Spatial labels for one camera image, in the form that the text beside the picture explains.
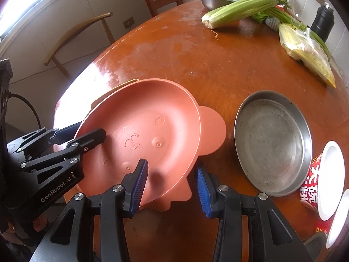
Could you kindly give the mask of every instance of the celery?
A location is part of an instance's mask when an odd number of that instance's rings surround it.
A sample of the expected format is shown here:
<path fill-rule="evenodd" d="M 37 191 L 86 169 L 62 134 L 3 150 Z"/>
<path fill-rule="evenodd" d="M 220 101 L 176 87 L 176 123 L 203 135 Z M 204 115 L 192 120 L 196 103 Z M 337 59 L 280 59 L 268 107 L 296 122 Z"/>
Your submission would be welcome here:
<path fill-rule="evenodd" d="M 239 0 L 208 12 L 201 20 L 209 29 L 215 29 L 283 3 L 287 0 Z"/>

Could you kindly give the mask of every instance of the brown tabletop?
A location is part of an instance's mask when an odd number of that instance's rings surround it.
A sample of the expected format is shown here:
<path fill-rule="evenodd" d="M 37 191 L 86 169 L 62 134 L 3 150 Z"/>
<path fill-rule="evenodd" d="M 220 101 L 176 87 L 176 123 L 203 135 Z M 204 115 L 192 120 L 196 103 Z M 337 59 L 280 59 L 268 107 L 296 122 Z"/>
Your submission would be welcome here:
<path fill-rule="evenodd" d="M 210 31 L 201 23 L 206 12 L 199 0 L 185 3 L 115 42 L 62 96 L 56 106 L 54 127 L 83 120 L 95 99 L 128 80 L 175 81 L 188 89 L 199 105 L 215 109 L 226 122 L 223 146 L 203 157 L 208 171 L 237 192 L 255 196 L 258 190 L 248 181 L 236 155 L 234 121 L 248 95 L 274 90 L 288 97 L 303 113 L 312 135 L 313 155 L 318 156 L 325 144 L 334 140 L 347 163 L 349 102 L 341 78 L 335 76 L 336 89 L 325 86 L 287 55 L 277 33 L 252 19 L 234 22 L 216 33 Z M 196 190 L 192 175 L 189 182 Z M 345 188 L 349 188 L 349 172 Z M 71 190 L 66 199 L 76 192 Z M 303 241 L 315 233 L 318 215 L 301 206 L 298 192 L 272 199 Z M 247 221 L 243 222 L 243 261 L 247 261 Z M 217 219 L 205 217 L 195 191 L 187 202 L 172 202 L 169 211 L 141 211 L 125 224 L 131 261 L 209 262 L 217 226 Z M 333 247 L 322 252 L 319 261 L 338 247 L 343 233 Z"/>

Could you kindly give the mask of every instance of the plastic bag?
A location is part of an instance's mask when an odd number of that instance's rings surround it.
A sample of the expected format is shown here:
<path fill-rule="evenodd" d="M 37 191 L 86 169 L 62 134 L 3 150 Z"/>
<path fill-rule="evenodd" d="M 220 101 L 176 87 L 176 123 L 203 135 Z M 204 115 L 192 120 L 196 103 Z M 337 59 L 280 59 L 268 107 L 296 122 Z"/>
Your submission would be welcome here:
<path fill-rule="evenodd" d="M 319 76 L 325 84 L 336 88 L 327 55 L 320 44 L 310 38 L 310 29 L 302 32 L 289 24 L 280 24 L 279 35 L 280 43 L 290 57 L 302 60 L 315 76 Z"/>

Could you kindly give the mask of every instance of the white wall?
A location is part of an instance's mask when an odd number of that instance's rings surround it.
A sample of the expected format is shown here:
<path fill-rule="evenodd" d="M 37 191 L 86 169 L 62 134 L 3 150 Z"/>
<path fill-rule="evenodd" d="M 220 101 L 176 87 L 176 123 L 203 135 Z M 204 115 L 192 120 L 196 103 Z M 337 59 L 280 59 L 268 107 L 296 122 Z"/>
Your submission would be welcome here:
<path fill-rule="evenodd" d="M 295 1 L 295 10 L 301 20 L 311 25 L 319 4 L 315 0 Z M 132 28 L 151 18 L 144 0 L 58 0 L 34 18 L 1 56 L 10 58 L 13 68 L 10 90 L 32 102 L 43 126 L 52 127 L 55 105 L 69 86 L 68 80 L 53 62 L 48 67 L 43 65 L 46 55 L 73 25 L 109 11 L 114 15 L 106 21 L 116 40 L 128 32 L 123 27 L 123 21 L 129 17 L 134 17 L 135 20 Z M 108 45 L 99 22 L 61 49 L 57 58 L 72 75 L 77 76 Z M 349 58 L 346 56 L 349 33 L 337 12 L 327 45 L 338 66 L 347 73 L 345 76 L 349 76 Z M 6 121 L 26 133 L 37 127 L 32 112 L 17 99 L 9 101 Z"/>

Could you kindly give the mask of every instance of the chair leg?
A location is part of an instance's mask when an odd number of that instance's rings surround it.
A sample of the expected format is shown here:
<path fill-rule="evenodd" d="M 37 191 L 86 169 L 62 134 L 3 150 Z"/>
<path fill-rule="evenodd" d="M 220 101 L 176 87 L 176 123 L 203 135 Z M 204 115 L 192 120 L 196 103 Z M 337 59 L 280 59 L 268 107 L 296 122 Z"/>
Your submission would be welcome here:
<path fill-rule="evenodd" d="M 101 21 L 102 21 L 102 24 L 103 24 L 105 33 L 106 33 L 107 36 L 108 36 L 110 45 L 112 45 L 112 44 L 115 42 L 114 37 L 113 37 L 113 34 L 111 33 L 111 31 L 110 31 L 110 29 L 109 29 L 109 27 L 108 27 L 108 24 L 107 24 L 107 22 L 105 21 L 105 19 L 102 19 Z"/>
<path fill-rule="evenodd" d="M 52 56 L 52 61 L 56 64 L 57 68 L 67 77 L 68 80 L 73 82 L 72 76 L 69 74 L 66 68 L 56 59 L 55 56 Z"/>

